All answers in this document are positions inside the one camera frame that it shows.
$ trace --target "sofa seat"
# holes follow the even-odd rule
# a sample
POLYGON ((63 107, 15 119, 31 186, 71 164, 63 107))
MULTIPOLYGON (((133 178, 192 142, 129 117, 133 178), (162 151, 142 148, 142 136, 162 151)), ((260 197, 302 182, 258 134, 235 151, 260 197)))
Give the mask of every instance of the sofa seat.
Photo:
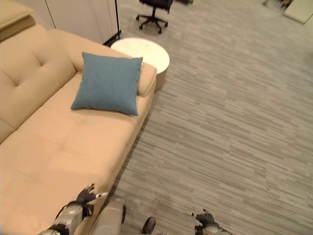
MULTIPOLYGON (((137 96, 138 117, 72 111, 81 78, 77 73, 0 146, 1 223, 7 234, 34 235, 48 228, 59 209, 90 183, 97 192, 110 190, 142 126, 152 95, 137 96)), ((85 219, 84 230, 75 234, 87 234, 92 223, 85 219)))

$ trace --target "chair base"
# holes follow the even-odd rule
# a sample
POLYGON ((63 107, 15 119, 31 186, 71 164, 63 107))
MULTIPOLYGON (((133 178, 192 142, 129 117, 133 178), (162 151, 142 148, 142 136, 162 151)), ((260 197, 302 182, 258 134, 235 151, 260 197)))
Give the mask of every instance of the chair base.
POLYGON ((156 26, 158 27, 158 33, 161 34, 162 33, 162 27, 160 26, 159 22, 163 22, 165 23, 164 24, 164 27, 167 27, 168 26, 168 22, 167 21, 164 21, 158 17, 156 17, 156 7, 153 8, 153 12, 152 12, 152 15, 151 16, 144 16, 144 15, 137 15, 136 17, 136 20, 139 21, 139 18, 140 17, 143 17, 143 18, 146 18, 147 20, 142 23, 140 26, 139 26, 139 29, 142 30, 143 29, 143 26, 149 22, 153 22, 156 24, 156 26))

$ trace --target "chair leg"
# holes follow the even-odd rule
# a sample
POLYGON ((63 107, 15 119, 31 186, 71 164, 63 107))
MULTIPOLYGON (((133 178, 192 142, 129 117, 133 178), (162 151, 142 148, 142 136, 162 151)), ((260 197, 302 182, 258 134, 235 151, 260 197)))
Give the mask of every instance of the chair leg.
POLYGON ((149 23, 150 21, 152 21, 152 19, 148 18, 144 23, 140 25, 140 27, 142 28, 145 24, 149 23))
POLYGON ((154 20, 154 22, 156 23, 157 27, 158 27, 158 33, 161 34, 162 33, 162 28, 161 26, 158 24, 157 20, 154 20))
POLYGON ((151 16, 145 16, 145 15, 138 15, 137 17, 144 17, 144 18, 149 18, 151 16))
POLYGON ((164 21, 164 20, 162 20, 162 19, 160 19, 160 18, 158 18, 158 17, 156 17, 156 20, 157 20, 157 21, 161 21, 161 22, 163 22, 163 23, 167 23, 167 21, 164 21))

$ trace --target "table top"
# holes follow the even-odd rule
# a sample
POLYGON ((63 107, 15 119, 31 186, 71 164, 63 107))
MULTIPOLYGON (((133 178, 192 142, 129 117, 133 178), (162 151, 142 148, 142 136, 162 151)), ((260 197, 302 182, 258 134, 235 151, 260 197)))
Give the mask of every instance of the table top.
POLYGON ((111 49, 131 57, 143 57, 143 62, 156 68, 157 73, 167 69, 170 57, 159 44, 143 38, 124 38, 112 44, 111 49))

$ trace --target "white cabinet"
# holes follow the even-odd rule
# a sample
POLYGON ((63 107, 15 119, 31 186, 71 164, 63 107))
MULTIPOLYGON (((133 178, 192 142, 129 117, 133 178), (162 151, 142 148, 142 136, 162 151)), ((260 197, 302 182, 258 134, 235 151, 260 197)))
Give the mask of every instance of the white cabinet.
POLYGON ((18 0, 18 2, 33 8, 35 20, 48 28, 54 24, 58 29, 101 44, 117 33, 115 0, 18 0))

